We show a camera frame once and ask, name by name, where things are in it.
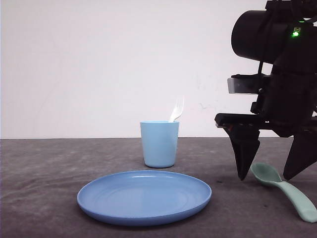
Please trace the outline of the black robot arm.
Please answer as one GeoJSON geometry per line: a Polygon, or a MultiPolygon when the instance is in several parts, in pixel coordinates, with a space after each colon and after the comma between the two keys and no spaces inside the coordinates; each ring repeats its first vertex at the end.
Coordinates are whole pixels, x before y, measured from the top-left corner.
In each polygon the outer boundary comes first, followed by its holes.
{"type": "Polygon", "coordinates": [[[317,3],[269,0],[236,21],[231,45],[236,55],[269,63],[269,75],[231,76],[231,94],[256,94],[251,113],[217,114],[229,135],[237,174],[244,179],[260,146],[261,130],[293,137],[283,175],[291,179],[317,160],[317,3]]]}

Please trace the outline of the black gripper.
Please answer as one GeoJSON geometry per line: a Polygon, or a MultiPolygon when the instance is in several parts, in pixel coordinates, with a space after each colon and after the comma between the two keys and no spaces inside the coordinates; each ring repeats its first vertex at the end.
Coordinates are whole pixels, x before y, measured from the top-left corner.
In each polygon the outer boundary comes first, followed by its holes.
{"type": "Polygon", "coordinates": [[[259,129],[280,137],[294,135],[283,176],[290,180],[317,161],[317,75],[282,73],[262,77],[250,114],[219,113],[217,127],[229,135],[240,180],[244,180],[260,146],[259,129]]]}

